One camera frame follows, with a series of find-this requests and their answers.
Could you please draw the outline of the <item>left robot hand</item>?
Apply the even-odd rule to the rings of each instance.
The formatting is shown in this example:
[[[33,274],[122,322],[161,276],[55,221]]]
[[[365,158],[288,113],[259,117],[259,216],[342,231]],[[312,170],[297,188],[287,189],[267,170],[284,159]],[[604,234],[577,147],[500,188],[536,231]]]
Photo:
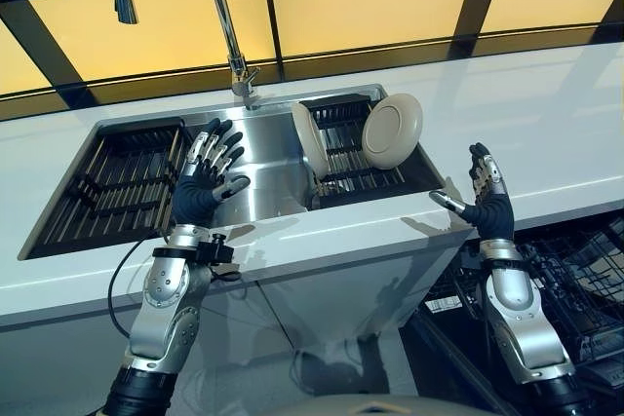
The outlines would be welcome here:
[[[228,175],[245,151],[243,133],[232,128],[231,120],[214,118],[196,135],[173,194],[175,224],[209,228],[215,211],[251,184],[244,174]]]

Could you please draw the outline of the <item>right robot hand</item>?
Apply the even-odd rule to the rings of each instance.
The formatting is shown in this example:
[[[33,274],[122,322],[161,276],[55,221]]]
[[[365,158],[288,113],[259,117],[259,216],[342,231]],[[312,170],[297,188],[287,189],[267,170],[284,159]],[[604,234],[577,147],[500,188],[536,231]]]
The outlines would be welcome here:
[[[481,142],[470,145],[469,151],[475,204],[460,202],[441,190],[431,191],[429,197],[476,228],[483,241],[512,241],[514,213],[502,171]]]

